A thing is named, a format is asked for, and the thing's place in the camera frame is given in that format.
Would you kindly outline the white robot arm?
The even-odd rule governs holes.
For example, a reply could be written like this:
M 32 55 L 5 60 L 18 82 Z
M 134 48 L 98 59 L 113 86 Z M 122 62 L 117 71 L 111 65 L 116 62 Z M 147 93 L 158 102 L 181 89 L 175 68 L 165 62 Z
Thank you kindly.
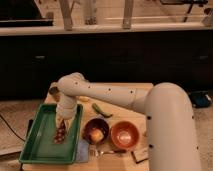
M 56 112 L 64 119 L 75 116 L 79 96 L 146 115 L 150 171 L 202 171 L 192 104 L 178 85 L 160 83 L 144 90 L 90 83 L 72 73 L 59 79 L 58 89 Z

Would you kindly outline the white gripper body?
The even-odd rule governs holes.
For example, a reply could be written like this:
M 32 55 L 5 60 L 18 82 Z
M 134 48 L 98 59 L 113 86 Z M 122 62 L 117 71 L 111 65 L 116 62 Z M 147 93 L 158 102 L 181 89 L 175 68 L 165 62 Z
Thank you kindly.
M 77 111 L 77 104 L 68 104 L 58 102 L 56 106 L 56 123 L 60 124 L 64 121 L 66 124 L 71 124 L 74 120 Z

